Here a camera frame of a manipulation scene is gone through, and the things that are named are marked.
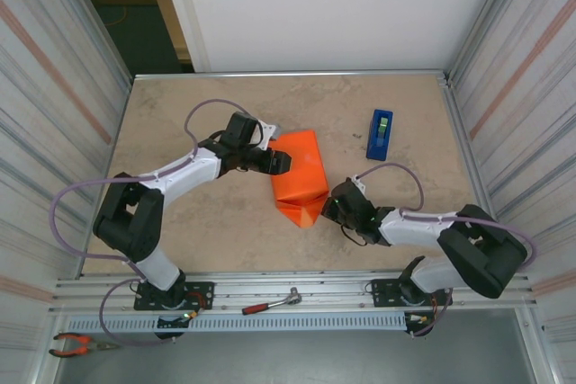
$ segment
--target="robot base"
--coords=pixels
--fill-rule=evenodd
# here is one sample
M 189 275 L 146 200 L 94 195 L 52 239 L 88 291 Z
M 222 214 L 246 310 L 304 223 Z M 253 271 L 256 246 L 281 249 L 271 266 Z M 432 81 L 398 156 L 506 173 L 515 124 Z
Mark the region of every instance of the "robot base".
M 421 299 L 417 302 L 409 302 L 402 294 L 401 283 L 398 279 L 374 279 L 370 281 L 370 285 L 375 308 L 398 308 L 406 306 L 432 308 L 432 294 L 422 293 Z M 436 291 L 434 297 L 436 298 L 436 303 L 439 308 L 445 305 L 447 296 L 444 290 Z
M 157 295 L 158 289 L 147 282 L 139 283 L 136 289 L 136 299 L 134 300 L 134 310 L 188 310 L 198 311 L 200 309 L 199 295 L 202 296 L 205 305 L 204 309 L 212 309 L 214 300 L 213 282 L 184 282 L 184 296 L 179 304 L 172 308 L 162 304 Z

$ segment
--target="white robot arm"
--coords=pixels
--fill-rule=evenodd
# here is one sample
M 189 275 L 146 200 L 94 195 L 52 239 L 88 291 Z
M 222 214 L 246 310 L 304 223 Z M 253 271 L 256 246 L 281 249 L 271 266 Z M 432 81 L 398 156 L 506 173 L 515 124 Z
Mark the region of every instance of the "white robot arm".
M 168 308 L 178 305 L 185 276 L 159 244 L 164 209 L 196 186 L 233 169 L 286 173 L 290 156 L 268 148 L 270 140 L 279 135 L 279 127 L 235 112 L 225 130 L 199 143 L 195 155 L 139 176 L 153 180 L 111 184 L 96 216 L 94 234 L 136 264 L 159 302 Z
M 508 231 L 482 224 L 494 220 L 478 206 L 445 214 L 376 208 L 356 177 L 333 189 L 322 215 L 353 229 L 367 244 L 425 246 L 442 253 L 417 257 L 400 276 L 409 303 L 418 303 L 424 293 L 457 287 L 496 299 L 527 258 L 525 247 Z

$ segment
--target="orange fabric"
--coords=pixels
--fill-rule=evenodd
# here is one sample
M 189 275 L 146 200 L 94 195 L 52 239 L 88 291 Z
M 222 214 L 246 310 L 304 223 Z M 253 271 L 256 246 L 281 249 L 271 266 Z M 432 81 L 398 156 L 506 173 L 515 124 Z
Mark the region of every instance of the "orange fabric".
M 329 195 L 316 134 L 313 130 L 284 134 L 269 146 L 292 158 L 288 173 L 270 176 L 276 208 L 298 227 L 311 227 Z

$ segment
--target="red handled pliers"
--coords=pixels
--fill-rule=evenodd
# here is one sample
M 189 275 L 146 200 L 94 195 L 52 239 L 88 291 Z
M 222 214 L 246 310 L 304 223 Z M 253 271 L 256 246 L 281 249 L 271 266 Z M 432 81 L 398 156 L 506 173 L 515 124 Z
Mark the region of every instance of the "red handled pliers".
M 69 351 L 60 350 L 49 350 L 49 353 L 54 357 L 59 357 L 60 359 L 67 359 L 69 357 L 76 357 L 77 355 L 86 355 L 91 351 L 102 351 L 102 350 L 112 350 L 114 348 L 120 348 L 117 344 L 110 344 L 108 342 L 96 342 L 90 336 L 79 335 L 78 333 L 60 333 L 54 336 L 52 339 L 55 341 L 70 339 L 80 343 L 76 349 Z

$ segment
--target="marble surface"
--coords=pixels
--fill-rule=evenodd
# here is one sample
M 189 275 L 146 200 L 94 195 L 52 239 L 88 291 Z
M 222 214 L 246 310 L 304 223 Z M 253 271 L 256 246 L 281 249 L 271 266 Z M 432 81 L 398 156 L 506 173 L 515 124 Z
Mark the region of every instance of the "marble surface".
M 407 165 L 424 185 L 424 211 L 459 210 L 473 202 L 467 175 L 435 76 L 179 76 L 137 79 L 122 124 L 111 175 L 140 174 L 191 150 L 186 114 L 208 98 L 240 103 L 284 131 L 315 129 L 334 187 L 377 164 L 365 158 L 374 109 L 394 112 L 388 160 Z M 191 121 L 197 137 L 223 129 L 232 113 L 224 104 L 202 107 Z M 375 205 L 418 203 L 413 180 L 397 168 L 365 177 Z M 274 206 L 264 174 L 232 172 L 171 204 L 161 245 L 187 272 L 398 269 L 420 254 L 415 246 L 358 247 L 338 225 L 320 217 L 298 228 Z M 110 249 L 93 238 L 90 252 Z M 117 262 L 86 260 L 84 272 L 126 272 Z

